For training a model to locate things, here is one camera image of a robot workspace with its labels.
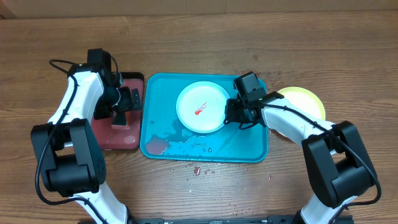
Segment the green and orange sponge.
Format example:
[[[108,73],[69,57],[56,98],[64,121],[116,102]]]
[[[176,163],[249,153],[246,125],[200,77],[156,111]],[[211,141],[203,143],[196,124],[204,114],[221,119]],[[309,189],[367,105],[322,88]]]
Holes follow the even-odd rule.
[[[111,126],[114,129],[129,129],[130,126],[128,121],[129,121],[128,112],[116,113]]]

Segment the light blue plate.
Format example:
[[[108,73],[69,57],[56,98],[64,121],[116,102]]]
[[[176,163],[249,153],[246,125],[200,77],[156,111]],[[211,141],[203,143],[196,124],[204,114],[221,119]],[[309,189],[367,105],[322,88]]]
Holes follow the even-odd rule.
[[[189,130],[206,134],[224,126],[229,94],[214,82],[195,82],[186,86],[176,102],[177,117]]]

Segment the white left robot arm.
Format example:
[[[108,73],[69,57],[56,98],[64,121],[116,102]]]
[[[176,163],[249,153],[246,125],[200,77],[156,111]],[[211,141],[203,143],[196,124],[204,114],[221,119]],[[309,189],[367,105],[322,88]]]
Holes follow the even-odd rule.
[[[46,204],[79,203],[96,223],[135,223],[106,183],[103,149],[137,149],[144,76],[115,60],[72,63],[54,115],[32,128],[35,189]]]

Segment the yellow-green plate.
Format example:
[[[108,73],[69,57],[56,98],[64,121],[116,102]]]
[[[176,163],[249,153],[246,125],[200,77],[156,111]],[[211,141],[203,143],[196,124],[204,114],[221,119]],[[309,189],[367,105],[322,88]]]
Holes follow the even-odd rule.
[[[326,120],[326,112],[323,103],[319,97],[311,91],[297,86],[290,86],[280,89],[278,93],[284,95],[284,97],[298,109],[317,119]]]

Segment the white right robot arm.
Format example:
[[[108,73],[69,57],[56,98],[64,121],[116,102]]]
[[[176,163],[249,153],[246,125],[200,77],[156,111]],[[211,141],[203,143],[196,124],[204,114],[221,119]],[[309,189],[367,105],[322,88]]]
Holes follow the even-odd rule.
[[[343,210],[381,199],[380,181],[354,124],[316,119],[278,92],[228,99],[225,115],[225,124],[238,123],[241,130],[261,124],[302,147],[313,196],[292,223],[338,223]]]

